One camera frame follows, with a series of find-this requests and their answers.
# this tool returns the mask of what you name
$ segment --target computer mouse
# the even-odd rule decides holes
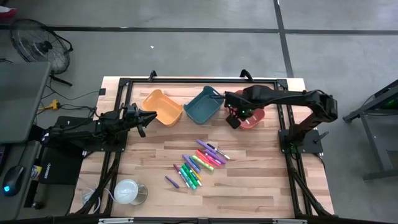
[[[14,196],[18,194],[21,189],[22,179],[24,176],[23,166],[11,167],[2,181],[2,192],[5,196]]]

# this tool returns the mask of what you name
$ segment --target wooden tabletop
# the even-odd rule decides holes
[[[98,112],[114,108],[120,77],[104,77],[102,88],[106,94],[98,99]],[[288,79],[289,90],[305,89],[301,78]],[[161,89],[178,104],[187,104],[199,94],[205,83],[135,83],[131,103],[142,102],[155,89]],[[210,83],[219,93],[236,91],[250,84]],[[292,199],[285,157],[280,153],[277,131],[280,129],[276,105],[264,108],[266,116],[250,130],[229,127],[223,107],[204,125],[195,124],[186,114],[175,126],[164,126],[157,120],[144,130],[146,138],[140,138],[137,129],[129,132],[126,151],[122,154],[118,181],[132,179],[148,188],[148,198],[138,206],[113,204],[113,217],[230,217],[230,218],[289,218],[293,217]],[[293,106],[296,123],[309,114],[308,108]],[[218,146],[231,160],[224,168],[208,172],[202,169],[202,187],[188,189],[173,164],[183,164],[182,154],[194,155],[201,147],[195,142],[201,139]],[[81,190],[94,189],[100,179],[103,152],[95,152],[83,161],[71,212],[81,208]],[[307,184],[319,202],[333,213],[325,171],[319,158],[303,154]],[[179,185],[175,189],[165,175]],[[300,208],[304,211],[302,192],[298,194]],[[104,192],[101,201],[106,201]]]

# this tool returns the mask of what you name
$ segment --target desk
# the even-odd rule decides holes
[[[104,77],[102,88],[106,94],[98,99],[98,112],[113,110],[120,77]],[[289,90],[305,89],[303,79],[288,79]],[[145,98],[155,89],[180,104],[188,103],[202,91],[204,83],[135,83],[131,103],[141,107]],[[211,83],[214,89],[241,90],[252,84]],[[293,106],[296,123],[305,119],[310,110]],[[148,188],[147,200],[139,206],[114,203],[113,217],[230,217],[277,218],[293,217],[284,156],[279,152],[277,131],[280,129],[276,105],[265,108],[266,117],[252,130],[231,129],[224,120],[223,107],[205,125],[196,125],[185,112],[181,120],[167,128],[157,120],[148,125],[146,138],[140,138],[136,129],[129,132],[127,146],[122,154],[118,181],[133,179]],[[209,173],[201,171],[202,187],[191,190],[183,186],[173,164],[183,163],[182,154],[194,154],[201,139],[218,146],[231,160],[225,168]],[[103,152],[95,152],[83,161],[76,186],[71,212],[81,208],[81,190],[95,188],[100,179]],[[307,183],[319,202],[333,213],[325,171],[317,157],[303,154]],[[180,184],[175,189],[164,178],[173,178]],[[302,193],[298,190],[302,203]],[[107,193],[101,201],[106,201]]]
[[[49,71],[48,62],[0,64],[0,144],[12,144],[0,171],[0,184],[2,185],[6,172],[18,165],[21,156],[21,165],[25,167],[19,193],[5,197],[0,192],[0,220],[17,218],[22,203],[25,202],[30,172],[40,144],[29,141],[24,152],[24,142],[30,134]]]

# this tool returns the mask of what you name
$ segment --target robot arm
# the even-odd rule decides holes
[[[53,126],[45,131],[41,143],[54,146],[65,142],[99,142],[100,144],[117,144],[119,134],[137,128],[141,137],[145,137],[146,127],[155,117],[154,111],[142,111],[135,103],[122,107],[119,111],[101,114],[98,120],[86,119],[74,126]]]
[[[226,120],[234,129],[240,125],[239,119],[244,121],[252,116],[255,109],[273,103],[309,107],[312,114],[289,129],[289,141],[298,146],[307,132],[322,122],[329,123],[337,119],[337,101],[321,90],[280,91],[267,86],[253,85],[245,88],[242,95],[226,91],[224,97],[224,106],[230,111]]]

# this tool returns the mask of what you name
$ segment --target floor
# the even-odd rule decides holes
[[[330,132],[322,143],[335,213],[345,218],[398,222],[398,194],[395,194],[398,178],[363,182],[364,174],[377,170],[376,161],[361,122],[345,124],[341,119],[397,78],[398,35],[378,34],[398,29],[398,2],[275,0],[275,3],[280,4],[283,25],[278,24],[273,0],[69,0],[67,4],[62,0],[10,0],[8,6],[18,8],[18,17],[62,26],[251,31],[284,26],[331,30],[331,34],[333,30],[381,30],[373,35],[57,32],[72,42],[75,49],[70,68],[62,75],[74,86],[54,83],[53,87],[73,98],[98,90],[103,76],[149,75],[151,70],[160,76],[235,77],[245,68],[254,77],[304,78],[309,90],[321,89],[338,100],[340,119],[319,126],[320,131]],[[12,48],[6,30],[0,30],[0,49],[0,58],[23,62]],[[62,103],[94,106],[97,97],[57,99]],[[46,98],[43,103],[46,105],[50,100]],[[46,111],[37,117],[38,123],[50,126],[61,114],[86,116],[87,111]],[[67,211],[68,204],[64,201],[70,200],[73,189],[57,186],[44,191],[52,195],[47,208],[40,212],[26,210],[21,217],[63,215]]]

